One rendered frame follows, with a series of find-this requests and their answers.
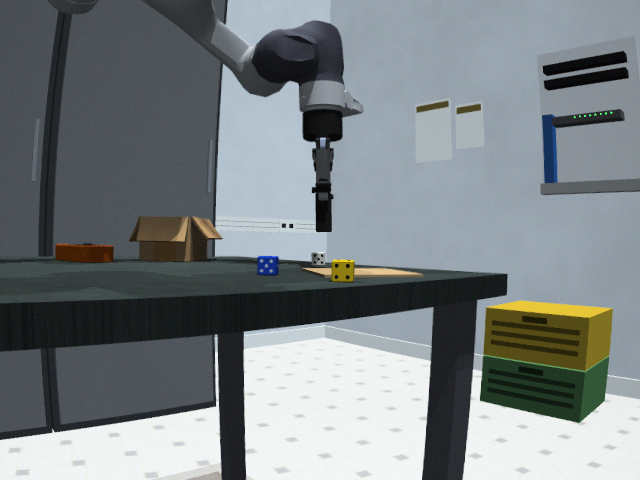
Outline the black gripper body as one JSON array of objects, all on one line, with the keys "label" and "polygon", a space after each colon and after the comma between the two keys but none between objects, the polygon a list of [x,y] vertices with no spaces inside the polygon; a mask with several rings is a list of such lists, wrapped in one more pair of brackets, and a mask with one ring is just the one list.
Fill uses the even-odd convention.
[{"label": "black gripper body", "polygon": [[333,109],[314,109],[303,112],[303,139],[330,138],[331,142],[343,137],[342,112]]}]

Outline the yellow die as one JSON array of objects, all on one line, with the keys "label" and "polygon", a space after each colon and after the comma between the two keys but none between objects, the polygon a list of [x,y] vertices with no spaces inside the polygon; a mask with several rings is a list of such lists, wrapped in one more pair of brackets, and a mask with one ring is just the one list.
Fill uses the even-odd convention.
[{"label": "yellow die", "polygon": [[353,282],[354,260],[333,260],[331,268],[332,282]]}]

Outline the blue die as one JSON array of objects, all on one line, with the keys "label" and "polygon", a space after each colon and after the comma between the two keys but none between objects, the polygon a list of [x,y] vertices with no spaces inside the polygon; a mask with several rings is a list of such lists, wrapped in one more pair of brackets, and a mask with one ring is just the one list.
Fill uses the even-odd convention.
[{"label": "blue die", "polygon": [[258,275],[277,275],[279,270],[278,256],[258,256],[257,274]]}]

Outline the orange rectangular block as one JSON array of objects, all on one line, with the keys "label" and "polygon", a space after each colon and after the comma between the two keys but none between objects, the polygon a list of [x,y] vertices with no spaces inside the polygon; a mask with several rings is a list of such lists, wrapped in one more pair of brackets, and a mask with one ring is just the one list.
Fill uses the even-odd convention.
[{"label": "orange rectangular block", "polygon": [[[79,246],[60,246],[79,245]],[[108,245],[92,245],[92,243],[80,244],[56,244],[55,259],[85,263],[113,262],[114,247]]]}]

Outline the white die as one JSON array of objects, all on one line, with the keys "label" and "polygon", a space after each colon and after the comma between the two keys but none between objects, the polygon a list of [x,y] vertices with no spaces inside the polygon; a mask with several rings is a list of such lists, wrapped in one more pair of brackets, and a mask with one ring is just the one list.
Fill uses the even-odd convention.
[{"label": "white die", "polygon": [[312,252],[312,266],[325,266],[325,252]]}]

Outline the tan square mat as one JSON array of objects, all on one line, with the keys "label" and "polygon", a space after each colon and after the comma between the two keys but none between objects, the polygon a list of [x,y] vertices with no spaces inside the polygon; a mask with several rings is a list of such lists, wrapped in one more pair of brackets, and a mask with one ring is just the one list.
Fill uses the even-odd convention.
[{"label": "tan square mat", "polygon": [[[307,269],[307,270],[305,270]],[[331,278],[331,268],[302,268],[301,271],[324,278]],[[423,277],[423,274],[387,268],[355,268],[354,278]]]}]

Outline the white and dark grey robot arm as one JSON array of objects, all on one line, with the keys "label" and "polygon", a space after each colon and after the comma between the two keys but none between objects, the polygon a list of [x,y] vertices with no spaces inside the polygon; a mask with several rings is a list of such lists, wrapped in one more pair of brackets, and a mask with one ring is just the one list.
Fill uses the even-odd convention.
[{"label": "white and dark grey robot arm", "polygon": [[[98,2],[47,1],[66,14],[85,14]],[[332,24],[312,20],[273,30],[251,46],[218,19],[212,0],[142,1],[228,67],[250,94],[268,97],[292,81],[299,85],[300,112],[333,109],[342,118],[363,112],[363,104],[345,90],[342,40]]]}]

